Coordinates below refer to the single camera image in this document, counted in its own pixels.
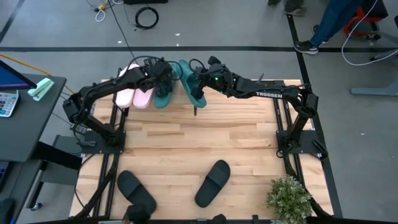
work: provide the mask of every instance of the gray floor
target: gray floor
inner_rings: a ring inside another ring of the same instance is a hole
[[[0,29],[16,5],[15,0],[0,1]],[[384,0],[390,13],[398,2]],[[155,29],[137,30],[129,26],[122,6],[114,8],[131,46],[262,46],[291,47],[292,36],[282,6],[266,6],[266,0],[243,3],[239,0],[170,0],[153,5],[160,14]],[[307,1],[305,17],[294,18],[298,37],[311,37],[312,25],[320,20],[325,0]],[[140,6],[128,6],[133,19]],[[125,43],[110,10],[102,23],[83,0],[26,0],[0,47],[124,47]],[[380,22],[383,32],[398,35],[395,15]],[[345,35],[339,33],[323,47],[341,47]],[[353,39],[348,47],[369,47]],[[381,39],[374,47],[396,47]],[[74,90],[116,75],[131,56],[128,52],[6,52],[27,63],[68,79]],[[163,56],[170,60],[217,56],[234,72],[248,78],[301,79],[295,52],[135,52],[135,55]],[[367,62],[370,53],[352,53],[354,62]],[[386,60],[366,67],[348,65],[339,53],[304,56],[314,92],[320,97],[319,114],[335,176],[343,215],[346,218],[398,222],[398,162],[396,98],[352,96],[356,86],[386,86],[396,75],[398,62]],[[37,73],[9,62],[20,72]],[[61,104],[54,113],[65,117]],[[70,136],[68,126],[51,117],[42,140],[52,143],[56,134]],[[19,223],[66,218],[73,188],[45,185],[39,200],[44,207],[36,212],[24,210]]]

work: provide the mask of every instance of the pink slipper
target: pink slipper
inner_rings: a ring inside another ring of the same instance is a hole
[[[136,90],[136,94],[134,95],[132,103],[138,109],[145,109],[149,106],[149,103],[153,97],[154,97],[153,88],[147,90],[145,93],[141,90]]]
[[[139,65],[131,64],[129,70],[132,68],[135,68],[135,67],[139,67]],[[124,75],[126,70],[127,70],[127,67],[124,68],[123,70],[121,70],[119,76]],[[135,92],[136,92],[136,90],[132,90],[132,89],[125,89],[125,90],[119,91],[116,95],[116,105],[120,108],[129,108],[132,105],[132,101],[133,101]]]

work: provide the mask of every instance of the person's leg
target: person's leg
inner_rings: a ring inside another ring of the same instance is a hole
[[[340,17],[340,14],[344,11],[349,2],[349,0],[330,0],[325,12],[323,13],[323,17],[318,26],[317,32],[310,40],[313,46],[318,47],[322,41],[329,37],[329,34],[331,34],[332,29],[334,29],[335,24]]]
[[[332,28],[334,28],[340,13],[348,5],[349,0],[330,0],[325,12],[323,13],[322,21],[317,27],[316,33],[311,40],[294,43],[294,48],[301,53],[314,55],[318,53],[318,46],[328,37]]]
[[[305,8],[304,0],[287,0],[285,5],[285,13],[293,16],[304,16]]]
[[[327,35],[326,39],[332,38],[337,32],[339,32],[349,22],[349,20],[355,15],[355,12],[362,5],[363,0],[351,0],[345,7],[344,11],[341,12],[338,20]]]

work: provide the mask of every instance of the red chair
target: red chair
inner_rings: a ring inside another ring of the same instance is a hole
[[[356,11],[354,17],[345,25],[344,33],[348,35],[355,25],[365,17],[365,15],[369,12],[372,8],[374,2],[376,0],[366,0],[362,6]],[[361,30],[361,25],[359,25],[356,30],[352,33],[352,35],[357,36],[365,36],[367,39],[380,39],[380,35],[377,33],[379,32],[379,26],[377,22],[381,21],[382,19],[388,16],[388,12],[384,2],[382,0],[378,0],[376,5],[374,6],[373,10],[369,13],[369,15],[362,21],[362,23],[367,22],[368,26],[366,29]]]

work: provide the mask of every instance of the wooden tabletop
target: wooden tabletop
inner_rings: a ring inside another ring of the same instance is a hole
[[[300,80],[285,83],[299,85]],[[266,206],[266,194],[271,180],[285,175],[285,168],[283,160],[275,156],[277,123],[272,100],[227,98],[209,88],[204,91],[207,106],[198,109],[197,116],[179,83],[166,109],[131,107],[118,174],[131,171],[153,195],[157,209],[152,219],[211,219],[220,213],[227,219],[251,219],[252,215],[274,219],[272,209]],[[111,100],[112,96],[107,96],[96,103],[94,115],[102,122],[109,122]],[[297,113],[292,107],[290,111],[294,120]],[[284,114],[282,119],[286,127]],[[306,129],[311,128],[308,122]],[[76,190],[83,203],[97,188],[102,158],[95,155],[81,168]],[[220,159],[229,164],[231,177],[214,201],[200,208],[195,194]],[[325,211],[333,213],[321,162],[307,154],[301,154],[300,160],[307,189]],[[100,214],[107,193],[106,189]],[[111,218],[122,218],[129,205],[116,186]],[[70,215],[80,210],[75,197]]]

